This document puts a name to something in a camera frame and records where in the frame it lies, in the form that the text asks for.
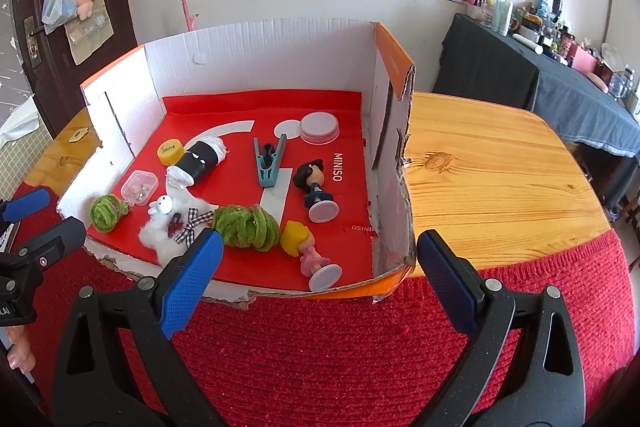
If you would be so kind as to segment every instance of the stack of round lids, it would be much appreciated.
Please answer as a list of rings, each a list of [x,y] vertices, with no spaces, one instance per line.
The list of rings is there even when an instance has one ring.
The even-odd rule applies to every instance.
[[[312,112],[300,121],[300,137],[311,145],[326,145],[340,134],[338,119],[328,112]]]

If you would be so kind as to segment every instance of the green pipe cleaner ball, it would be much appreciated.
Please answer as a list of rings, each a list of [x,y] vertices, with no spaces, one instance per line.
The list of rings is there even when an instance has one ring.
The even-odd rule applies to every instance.
[[[98,232],[111,232],[122,216],[129,214],[129,205],[116,196],[100,196],[91,205],[89,215]]]
[[[237,204],[220,206],[214,211],[212,227],[228,247],[253,247],[266,252],[280,241],[275,218],[258,204],[249,208]]]

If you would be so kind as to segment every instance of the fingers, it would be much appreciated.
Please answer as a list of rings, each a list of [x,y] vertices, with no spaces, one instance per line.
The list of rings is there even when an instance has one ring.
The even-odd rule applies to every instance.
[[[9,362],[11,369],[20,367],[23,363],[27,362],[29,354],[31,352],[31,344],[27,335],[20,335],[14,347],[11,348],[6,359]]]
[[[21,363],[20,370],[23,373],[28,373],[29,371],[32,371],[35,366],[36,366],[36,357],[34,356],[33,353],[29,353],[27,360]]]
[[[24,326],[9,326],[6,328],[6,336],[9,337],[9,341],[12,344],[15,344],[23,331]]]

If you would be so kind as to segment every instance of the door handle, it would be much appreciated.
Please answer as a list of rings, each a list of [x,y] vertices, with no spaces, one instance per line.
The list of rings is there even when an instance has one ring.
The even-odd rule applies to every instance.
[[[38,49],[38,41],[36,40],[36,33],[43,30],[44,26],[40,26],[39,28],[35,27],[33,16],[27,17],[24,20],[24,37],[27,41],[27,50],[29,52],[31,69],[35,69],[42,62],[42,59],[40,58],[40,51]]]

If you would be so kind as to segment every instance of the pink box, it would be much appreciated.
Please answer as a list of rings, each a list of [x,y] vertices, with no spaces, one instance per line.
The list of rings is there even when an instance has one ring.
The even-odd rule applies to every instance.
[[[566,56],[566,59],[574,58],[574,65],[572,66],[574,70],[580,71],[580,73],[593,73],[596,69],[596,64],[598,61],[593,57],[589,52],[586,52],[575,42],[571,45],[569,49],[569,53]]]

